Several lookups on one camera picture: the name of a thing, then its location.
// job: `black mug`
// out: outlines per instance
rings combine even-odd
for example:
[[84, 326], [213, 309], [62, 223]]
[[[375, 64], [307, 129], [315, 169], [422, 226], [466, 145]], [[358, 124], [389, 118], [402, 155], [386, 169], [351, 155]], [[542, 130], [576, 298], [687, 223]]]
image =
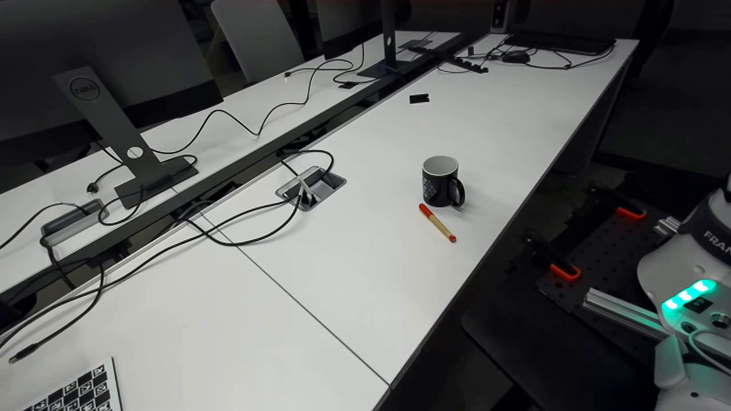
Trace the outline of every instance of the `black mug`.
[[434, 155], [426, 159], [422, 167], [422, 196], [426, 203], [434, 207], [455, 205], [460, 207], [463, 203], [463, 186], [457, 178], [460, 164], [455, 158]]

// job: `desk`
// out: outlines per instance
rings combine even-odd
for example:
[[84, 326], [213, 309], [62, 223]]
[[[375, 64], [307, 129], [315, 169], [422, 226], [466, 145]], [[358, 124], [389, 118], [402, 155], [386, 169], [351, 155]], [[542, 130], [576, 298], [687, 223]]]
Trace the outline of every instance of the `desk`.
[[[178, 229], [109, 270], [108, 278], [192, 235], [192, 229]], [[116, 360], [130, 411], [369, 411], [386, 388], [238, 249], [205, 239], [160, 259], [106, 293], [51, 346], [8, 364], [21, 346], [56, 331], [88, 303], [62, 309], [2, 351], [0, 408], [21, 408], [108, 357]]]
[[[401, 33], [397, 42], [405, 43], [409, 38], [426, 38], [428, 33]], [[433, 45], [441, 45], [455, 35], [429, 35]], [[382, 59], [382, 36], [375, 36], [363, 45], [365, 51], [365, 64]], [[358, 64], [361, 49], [351, 51], [342, 59], [349, 59]], [[402, 52], [401, 59], [415, 59], [411, 52]], [[315, 68], [321, 59], [307, 62], [300, 68]], [[163, 220], [169, 215], [178, 203], [182, 205], [189, 201], [187, 196], [181, 196], [181, 191], [189, 189], [192, 186], [202, 186], [202, 180], [213, 178], [218, 180], [222, 177], [222, 169], [228, 167], [228, 171], [241, 171], [234, 167], [234, 162], [241, 162], [247, 155], [263, 154], [263, 146], [281, 140], [289, 130], [295, 130], [298, 126], [313, 121], [318, 115], [335, 107], [338, 104], [356, 96], [363, 86], [355, 90], [338, 90], [332, 77], [335, 73], [318, 73], [313, 77], [313, 96], [307, 107], [283, 107], [278, 109], [263, 137], [253, 140], [247, 134], [241, 126], [236, 126], [230, 118], [214, 117], [196, 140], [196, 145], [189, 149], [198, 158], [198, 174], [186, 182], [181, 182], [176, 189], [169, 189], [141, 205], [141, 210], [130, 220], [128, 223], [120, 229], [106, 229], [106, 226], [92, 226], [89, 230], [75, 235], [74, 239], [67, 239], [65, 245], [56, 246], [57, 259], [70, 255], [70, 261], [81, 261], [81, 255], [92, 255], [102, 252], [109, 245], [123, 242], [130, 234], [138, 234], [146, 229], [148, 223]], [[286, 100], [302, 100], [307, 93], [311, 70], [295, 73], [291, 77], [275, 76], [265, 82], [258, 82], [250, 90], [242, 90], [234, 96], [228, 96], [222, 105], [214, 105], [210, 109], [227, 109], [250, 124], [250, 129], [258, 129], [265, 113], [275, 107], [277, 104]], [[181, 149], [186, 141], [192, 140], [192, 134], [203, 124], [205, 115], [210, 109], [163, 124], [153, 130], [144, 133], [144, 140], [157, 149], [157, 151], [174, 151]], [[113, 201], [116, 199], [115, 187], [130, 180], [133, 174], [122, 169], [115, 171], [109, 178], [100, 182], [100, 194], [92, 196], [88, 194], [88, 186], [100, 177], [102, 171], [113, 169], [115, 162], [106, 154], [89, 155], [81, 162], [74, 162], [51, 177], [36, 178], [18, 189], [11, 189], [0, 196], [2, 205], [2, 222], [0, 234], [9, 235], [14, 234], [33, 213], [41, 210], [49, 203], [56, 201], [69, 201], [69, 203], [88, 203], [92, 199]], [[17, 242], [11, 242], [8, 249], [0, 252], [0, 261], [5, 266], [0, 277], [0, 295], [11, 290], [14, 286], [38, 278], [44, 275], [51, 275], [51, 261], [46, 255], [46, 249], [38, 245], [38, 230], [46, 222], [69, 213], [67, 207], [57, 207], [38, 218]], [[109, 207], [109, 222], [116, 222], [128, 215], [120, 203]]]
[[[475, 52], [499, 42], [487, 36]], [[636, 42], [619, 42], [610, 58], [576, 70], [491, 64], [487, 76], [422, 76], [325, 137], [318, 146], [338, 158], [334, 171], [348, 186], [298, 218], [277, 242], [247, 246], [244, 253], [393, 383], [595, 104], [621, 76], [634, 49]], [[409, 105], [411, 93], [429, 93], [433, 104]], [[437, 154], [460, 159], [468, 191], [461, 210], [437, 210], [457, 234], [457, 245], [415, 207], [421, 164]], [[293, 159], [300, 171], [311, 164], [325, 167], [326, 158]], [[271, 169], [203, 215], [222, 222], [267, 203], [291, 178], [286, 169]], [[230, 239], [265, 234], [289, 213], [241, 222], [224, 234]]]

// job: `keyboard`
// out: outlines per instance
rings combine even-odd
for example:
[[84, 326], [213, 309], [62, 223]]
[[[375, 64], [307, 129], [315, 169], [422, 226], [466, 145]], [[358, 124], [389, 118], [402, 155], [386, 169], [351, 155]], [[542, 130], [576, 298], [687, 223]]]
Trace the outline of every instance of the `keyboard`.
[[115, 360], [69, 380], [67, 386], [33, 401], [24, 411], [122, 411]]
[[604, 54], [615, 43], [618, 42], [607, 36], [567, 36], [567, 35], [547, 35], [547, 33], [517, 33], [506, 38], [506, 45], [558, 51], [558, 52], [574, 52], [574, 54]]

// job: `office chair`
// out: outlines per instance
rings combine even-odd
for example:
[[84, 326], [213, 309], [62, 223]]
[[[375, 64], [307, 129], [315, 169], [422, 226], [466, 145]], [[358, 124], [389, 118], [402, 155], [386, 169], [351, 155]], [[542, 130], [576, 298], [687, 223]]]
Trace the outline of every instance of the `office chair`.
[[210, 4], [247, 82], [303, 62], [278, 3], [214, 0]]

